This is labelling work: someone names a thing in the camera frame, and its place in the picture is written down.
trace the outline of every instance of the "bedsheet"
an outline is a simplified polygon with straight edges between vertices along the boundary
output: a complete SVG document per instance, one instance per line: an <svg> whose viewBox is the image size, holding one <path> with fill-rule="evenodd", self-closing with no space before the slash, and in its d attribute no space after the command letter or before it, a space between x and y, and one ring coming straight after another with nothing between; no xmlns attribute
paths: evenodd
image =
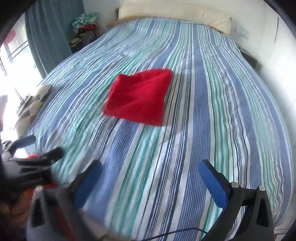
<svg viewBox="0 0 296 241"><path fill-rule="evenodd" d="M174 72L163 126L102 114L119 73L151 68ZM284 217L294 178L286 128L228 36L181 20L131 21L64 60L41 84L53 90L27 132L37 137L27 152L63 147L65 157L52 168L61 183L100 160L103 173L83 208L99 224L138 240L189 227L208 231L221 209L198 175L203 159L242 187L264 185L274 225ZM163 239L201 237L187 231Z"/></svg>

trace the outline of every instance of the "metal screw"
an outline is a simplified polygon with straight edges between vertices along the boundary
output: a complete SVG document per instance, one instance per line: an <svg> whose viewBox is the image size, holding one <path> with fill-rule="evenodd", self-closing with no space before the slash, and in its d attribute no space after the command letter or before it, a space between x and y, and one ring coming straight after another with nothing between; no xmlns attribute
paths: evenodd
<svg viewBox="0 0 296 241"><path fill-rule="evenodd" d="M259 190L264 192L265 191L265 187L259 186Z"/></svg>
<svg viewBox="0 0 296 241"><path fill-rule="evenodd" d="M239 187L239 184L236 183L236 182L233 182L233 183L231 183L231 186L232 186L233 188L238 188L238 187Z"/></svg>

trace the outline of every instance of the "blue gripper pad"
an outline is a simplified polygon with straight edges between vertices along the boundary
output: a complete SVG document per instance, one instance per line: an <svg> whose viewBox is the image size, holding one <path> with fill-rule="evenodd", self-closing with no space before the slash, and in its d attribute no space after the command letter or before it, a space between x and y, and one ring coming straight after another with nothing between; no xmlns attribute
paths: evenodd
<svg viewBox="0 0 296 241"><path fill-rule="evenodd" d="M198 164L198 172L217 207L225 210L231 193L228 180L208 160L202 160Z"/></svg>
<svg viewBox="0 0 296 241"><path fill-rule="evenodd" d="M82 208L89 197L94 186L97 184L98 179L103 171L103 166L100 161L94 160L94 165L91 165L90 170L86 173L86 176L82 175L82 182L74 193L74 207Z"/></svg>

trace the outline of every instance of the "folded red cloth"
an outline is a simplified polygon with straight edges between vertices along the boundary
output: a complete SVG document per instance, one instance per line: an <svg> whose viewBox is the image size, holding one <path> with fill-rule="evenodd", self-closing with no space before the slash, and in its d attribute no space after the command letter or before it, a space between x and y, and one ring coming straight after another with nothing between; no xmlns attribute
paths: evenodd
<svg viewBox="0 0 296 241"><path fill-rule="evenodd" d="M163 123L164 98L172 80L170 69L119 74L110 88L104 114L148 125Z"/></svg>

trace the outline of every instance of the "patterned cushion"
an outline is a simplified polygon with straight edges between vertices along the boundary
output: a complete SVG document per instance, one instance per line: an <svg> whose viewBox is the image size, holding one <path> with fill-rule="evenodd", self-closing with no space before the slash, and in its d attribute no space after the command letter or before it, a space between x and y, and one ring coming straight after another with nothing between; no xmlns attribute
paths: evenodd
<svg viewBox="0 0 296 241"><path fill-rule="evenodd" d="M25 134L30 124L34 121L35 116L50 94L51 89L52 85L41 85L29 94L32 98L26 103L14 127L18 138Z"/></svg>

